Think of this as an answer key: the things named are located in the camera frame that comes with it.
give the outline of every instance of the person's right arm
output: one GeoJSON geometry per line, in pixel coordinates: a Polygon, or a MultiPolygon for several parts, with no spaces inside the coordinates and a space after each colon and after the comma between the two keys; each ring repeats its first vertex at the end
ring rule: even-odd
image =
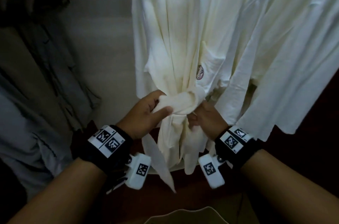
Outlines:
{"type": "MultiPolygon", "coordinates": [[[[212,140],[227,127],[218,111],[203,102],[188,115],[190,126],[201,126],[212,140]]],[[[295,172],[265,150],[257,151],[241,173],[291,223],[339,223],[339,199],[295,172]]]]}

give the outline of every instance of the person's left hand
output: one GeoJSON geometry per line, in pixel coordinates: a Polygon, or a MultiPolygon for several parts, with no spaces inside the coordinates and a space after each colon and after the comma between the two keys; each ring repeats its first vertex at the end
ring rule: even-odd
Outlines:
{"type": "Polygon", "coordinates": [[[125,131],[132,139],[140,139],[155,128],[160,121],[173,112],[172,107],[166,106],[152,113],[159,102],[159,96],[165,95],[160,90],[153,91],[140,99],[129,113],[116,126],[125,131]]]}

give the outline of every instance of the forearm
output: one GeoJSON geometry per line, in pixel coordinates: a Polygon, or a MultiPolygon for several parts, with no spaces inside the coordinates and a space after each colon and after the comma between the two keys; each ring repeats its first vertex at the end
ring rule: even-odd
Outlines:
{"type": "Polygon", "coordinates": [[[78,158],[24,206],[9,224],[80,223],[106,178],[93,163],[78,158]]]}
{"type": "Polygon", "coordinates": [[[265,150],[240,169],[291,223],[339,223],[339,199],[265,150]]]}

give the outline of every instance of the black wristband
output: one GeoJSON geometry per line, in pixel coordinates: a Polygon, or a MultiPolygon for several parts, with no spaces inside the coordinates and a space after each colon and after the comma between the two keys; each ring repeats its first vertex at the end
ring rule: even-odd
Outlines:
{"type": "Polygon", "coordinates": [[[260,144],[242,129],[233,126],[227,128],[215,140],[217,155],[240,169],[252,155],[261,149],[260,144]]]}
{"type": "Polygon", "coordinates": [[[110,175],[127,163],[132,143],[132,138],[117,126],[103,126],[87,140],[79,157],[110,175]]]}

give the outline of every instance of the person's left arm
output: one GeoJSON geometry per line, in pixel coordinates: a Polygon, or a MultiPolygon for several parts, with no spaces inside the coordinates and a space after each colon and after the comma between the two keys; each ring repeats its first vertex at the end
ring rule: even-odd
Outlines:
{"type": "MultiPolygon", "coordinates": [[[[145,136],[173,111],[171,107],[165,107],[151,113],[163,94],[157,90],[142,98],[116,126],[133,140],[145,136]]],[[[80,223],[106,179],[105,172],[95,164],[77,158],[8,224],[80,223]]]]}

